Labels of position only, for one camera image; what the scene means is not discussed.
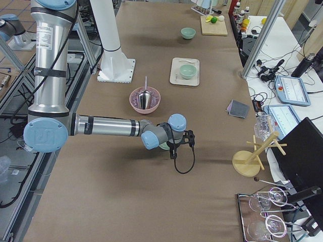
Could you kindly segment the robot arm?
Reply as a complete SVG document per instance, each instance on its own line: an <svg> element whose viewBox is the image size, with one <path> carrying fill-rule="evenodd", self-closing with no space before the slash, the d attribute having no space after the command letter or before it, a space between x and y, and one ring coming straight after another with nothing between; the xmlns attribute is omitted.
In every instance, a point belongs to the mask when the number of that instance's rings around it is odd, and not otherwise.
<svg viewBox="0 0 323 242"><path fill-rule="evenodd" d="M20 36L26 32L24 26L15 14L1 15L1 38L10 40L13 36Z"/></svg>
<svg viewBox="0 0 323 242"><path fill-rule="evenodd" d="M147 149L167 144L170 158L177 158L182 144L194 147L194 134L186 119L173 114L154 125L147 120L119 119L70 113L65 105L68 37L78 17L77 1L32 1L36 21L34 102L28 109L23 138L31 149L50 153L62 148L68 136L114 135L140 137Z"/></svg>

